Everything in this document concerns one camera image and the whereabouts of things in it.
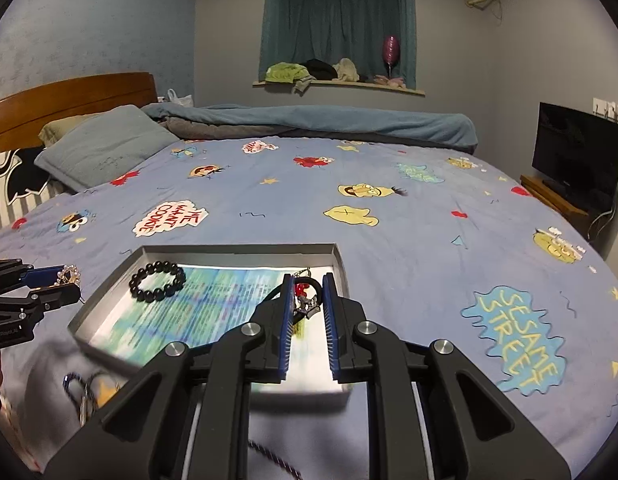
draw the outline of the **black and white striped pillow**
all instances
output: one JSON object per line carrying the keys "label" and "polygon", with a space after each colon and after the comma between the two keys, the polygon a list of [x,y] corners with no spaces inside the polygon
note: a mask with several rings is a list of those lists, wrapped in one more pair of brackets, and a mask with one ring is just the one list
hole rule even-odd
{"label": "black and white striped pillow", "polygon": [[33,164],[44,147],[0,152],[0,229],[63,192],[47,171]]}

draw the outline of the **bed sheet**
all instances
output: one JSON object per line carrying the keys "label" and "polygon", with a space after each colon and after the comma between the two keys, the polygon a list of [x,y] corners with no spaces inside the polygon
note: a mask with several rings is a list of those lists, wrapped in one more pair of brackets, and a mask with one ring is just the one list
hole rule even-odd
{"label": "bed sheet", "polygon": [[[574,477],[595,455],[618,420],[618,281],[556,212],[453,150],[179,141],[112,183],[40,205],[0,232],[0,258],[76,264],[87,298],[144,244],[317,242],[337,243],[369,319],[415,343],[453,341]],[[67,332],[79,307],[3,351],[4,390],[41,464],[78,429],[63,376],[100,368]],[[366,402],[357,385],[341,413],[252,413],[250,437],[307,480],[367,478]],[[250,453],[249,478],[286,473]]]}

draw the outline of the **teal curtain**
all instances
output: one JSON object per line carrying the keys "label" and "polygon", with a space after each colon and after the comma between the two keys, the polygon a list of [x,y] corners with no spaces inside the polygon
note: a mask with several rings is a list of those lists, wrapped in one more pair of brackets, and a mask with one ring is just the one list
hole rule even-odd
{"label": "teal curtain", "polygon": [[277,62],[351,59],[359,74],[386,75],[383,41],[396,36],[401,59],[391,75],[416,88],[415,0],[265,0],[259,77]]}

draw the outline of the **wooden tv stand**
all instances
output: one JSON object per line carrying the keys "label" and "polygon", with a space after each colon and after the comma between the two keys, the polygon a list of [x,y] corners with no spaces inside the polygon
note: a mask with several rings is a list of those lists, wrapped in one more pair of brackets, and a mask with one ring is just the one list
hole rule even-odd
{"label": "wooden tv stand", "polygon": [[535,196],[540,202],[560,213],[567,222],[586,238],[586,231],[592,221],[592,218],[589,218],[589,213],[575,207],[554,190],[545,186],[538,177],[521,175],[520,182],[522,183],[522,187],[529,193]]}

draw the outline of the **silver bolt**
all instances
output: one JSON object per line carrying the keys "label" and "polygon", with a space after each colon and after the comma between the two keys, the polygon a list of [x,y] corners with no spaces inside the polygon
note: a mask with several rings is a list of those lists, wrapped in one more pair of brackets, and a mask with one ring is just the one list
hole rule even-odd
{"label": "silver bolt", "polygon": [[169,355],[169,357],[178,357],[179,355],[182,355],[184,351],[185,345],[180,341],[169,343],[169,345],[164,348],[164,352]]}
{"label": "silver bolt", "polygon": [[454,351],[454,344],[447,339],[438,339],[433,343],[433,348],[439,354],[447,355]]}
{"label": "silver bolt", "polygon": [[361,321],[358,323],[358,332],[364,335],[372,335],[378,332],[378,325],[373,321]]}
{"label": "silver bolt", "polygon": [[252,322],[245,323],[240,329],[240,332],[242,332],[244,335],[249,336],[257,335],[258,333],[260,333],[260,325],[258,323]]}

